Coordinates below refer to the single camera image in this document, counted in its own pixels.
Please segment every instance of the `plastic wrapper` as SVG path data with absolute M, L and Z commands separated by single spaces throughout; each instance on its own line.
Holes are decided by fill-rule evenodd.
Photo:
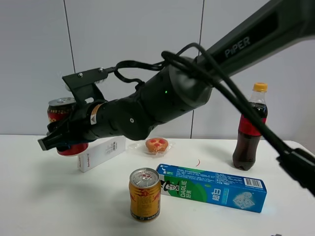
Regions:
M 135 155 L 162 157 L 175 145 L 174 142 L 162 137 L 147 138 L 128 146 L 127 151 Z

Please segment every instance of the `robotic arm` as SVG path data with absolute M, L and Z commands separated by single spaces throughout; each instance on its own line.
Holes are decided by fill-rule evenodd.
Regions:
M 314 0 L 271 0 L 207 50 L 207 54 L 231 76 L 313 35 Z M 205 54 L 186 59 L 217 81 L 222 79 Z M 118 69 L 127 67 L 149 68 L 159 73 L 144 83 L 120 75 Z M 118 100 L 105 100 L 95 83 L 106 79 L 109 73 L 115 73 L 127 83 L 138 82 L 136 92 Z M 67 149 L 73 144 L 117 135 L 143 140 L 157 125 L 206 104 L 214 86 L 201 80 L 198 74 L 194 76 L 185 68 L 165 62 L 149 66 L 123 61 L 116 67 L 92 69 L 64 76 L 63 80 L 77 101 L 76 108 L 69 117 L 48 125 L 48 136 L 38 140 L 43 150 Z M 91 98 L 93 102 L 87 103 L 86 100 Z M 314 158 L 300 149 L 273 146 L 280 154 L 281 166 L 315 195 L 315 184 L 311 182 L 315 177 Z

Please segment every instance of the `white wall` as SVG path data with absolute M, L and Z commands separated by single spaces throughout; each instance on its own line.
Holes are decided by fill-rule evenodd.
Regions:
M 225 36 L 267 0 L 205 0 L 201 44 Z M 202 0 L 65 0 L 76 72 L 125 59 L 158 62 L 163 50 L 198 42 Z M 268 125 L 282 138 L 315 147 L 315 42 L 295 45 L 233 80 L 250 96 L 254 82 L 269 84 Z M 47 103 L 70 96 L 62 75 L 74 72 L 63 0 L 3 0 L 0 4 L 0 133 L 45 134 Z M 126 70 L 146 81 L 154 73 Z M 111 100 L 134 91 L 110 76 L 100 85 Z M 193 138 L 236 138 L 238 111 L 217 91 L 195 110 Z M 190 137 L 192 113 L 158 127 L 156 135 Z
M 0 133 L 45 134 L 47 102 L 73 73 L 63 1 L 0 3 Z

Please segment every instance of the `black arm segment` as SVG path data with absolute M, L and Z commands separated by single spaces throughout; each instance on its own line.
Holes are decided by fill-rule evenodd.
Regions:
M 314 0 L 271 0 L 207 52 L 232 76 L 314 35 Z M 212 71 L 203 56 L 197 61 Z

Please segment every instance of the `bottle label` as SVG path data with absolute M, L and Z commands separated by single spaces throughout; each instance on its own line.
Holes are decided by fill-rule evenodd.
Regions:
M 267 118 L 262 118 L 261 121 L 265 124 Z M 241 116 L 240 125 L 238 127 L 238 131 L 251 135 L 251 136 L 261 136 L 260 132 L 252 125 L 252 123 L 244 117 Z

